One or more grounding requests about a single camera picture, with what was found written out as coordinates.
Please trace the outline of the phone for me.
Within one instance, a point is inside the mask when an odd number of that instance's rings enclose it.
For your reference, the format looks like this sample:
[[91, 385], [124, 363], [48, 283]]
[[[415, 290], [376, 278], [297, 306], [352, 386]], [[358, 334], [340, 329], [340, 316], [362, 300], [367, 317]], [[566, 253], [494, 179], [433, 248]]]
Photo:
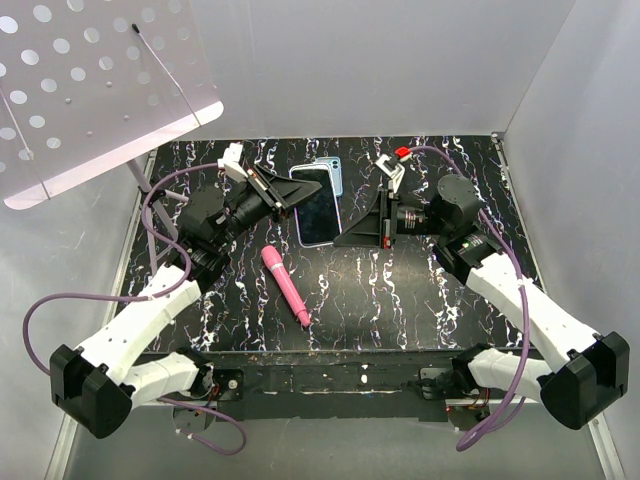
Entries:
[[340, 198], [344, 192], [342, 165], [340, 158], [337, 156], [317, 157], [314, 159], [314, 162], [327, 165], [329, 167], [335, 196], [337, 198]]
[[291, 179], [315, 181], [321, 185], [319, 191], [295, 209], [300, 245], [303, 248], [331, 245], [342, 233], [342, 225], [329, 166], [296, 165], [289, 174]]

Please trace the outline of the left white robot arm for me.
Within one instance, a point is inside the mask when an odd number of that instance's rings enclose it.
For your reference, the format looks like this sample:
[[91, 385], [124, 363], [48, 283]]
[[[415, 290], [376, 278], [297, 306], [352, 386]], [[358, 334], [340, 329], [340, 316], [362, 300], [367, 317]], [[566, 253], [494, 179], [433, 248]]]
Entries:
[[190, 195], [178, 217], [176, 251], [141, 293], [76, 348], [62, 345], [50, 357], [54, 404], [98, 439], [149, 401], [173, 393], [193, 400], [210, 395], [214, 366], [194, 350], [179, 348], [145, 364], [139, 356], [220, 278], [238, 237], [268, 216], [283, 217], [321, 188], [259, 166], [226, 171], [235, 193], [208, 185]]

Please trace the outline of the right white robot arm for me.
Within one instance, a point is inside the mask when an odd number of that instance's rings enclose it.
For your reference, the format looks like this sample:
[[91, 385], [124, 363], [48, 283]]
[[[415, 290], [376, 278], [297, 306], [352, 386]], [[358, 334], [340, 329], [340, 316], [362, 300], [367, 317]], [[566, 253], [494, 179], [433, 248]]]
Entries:
[[481, 229], [482, 206], [471, 181], [456, 174], [442, 177], [424, 206], [382, 189], [334, 244], [389, 249], [399, 235], [433, 237], [438, 264], [494, 306], [541, 357], [478, 344], [456, 356], [429, 390], [469, 398], [484, 389], [513, 392], [579, 430], [626, 394], [630, 346], [616, 332], [602, 335], [578, 321], [525, 277], [506, 247]]

